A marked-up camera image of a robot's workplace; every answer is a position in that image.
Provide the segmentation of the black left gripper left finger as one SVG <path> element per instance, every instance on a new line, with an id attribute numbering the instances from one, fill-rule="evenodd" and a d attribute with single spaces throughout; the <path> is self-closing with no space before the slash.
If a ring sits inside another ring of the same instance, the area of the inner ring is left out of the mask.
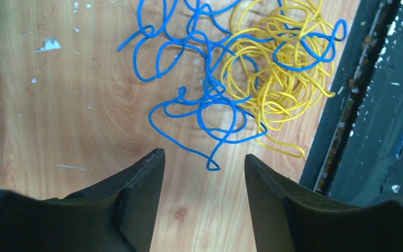
<path id="1" fill-rule="evenodd" d="M 155 149 L 65 198 L 0 190 L 0 251 L 149 251 L 164 170 Z"/>

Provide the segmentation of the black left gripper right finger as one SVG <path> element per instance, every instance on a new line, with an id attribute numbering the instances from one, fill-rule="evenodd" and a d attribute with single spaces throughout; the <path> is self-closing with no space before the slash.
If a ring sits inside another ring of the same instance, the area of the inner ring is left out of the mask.
<path id="1" fill-rule="evenodd" d="M 245 180 L 257 251 L 403 251 L 403 197 L 342 203 L 253 154 L 245 157 Z"/>

